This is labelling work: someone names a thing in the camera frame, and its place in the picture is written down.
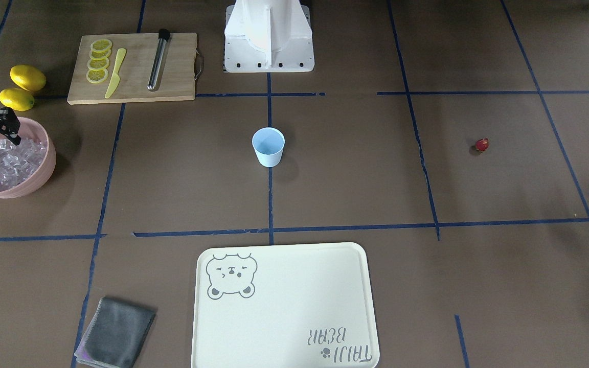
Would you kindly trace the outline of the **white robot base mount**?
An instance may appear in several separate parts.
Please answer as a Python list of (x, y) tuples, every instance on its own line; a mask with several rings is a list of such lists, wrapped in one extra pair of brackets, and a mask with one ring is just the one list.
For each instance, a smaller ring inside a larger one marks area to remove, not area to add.
[(309, 7), (300, 1), (236, 1), (226, 8), (224, 36), (227, 73), (314, 70)]

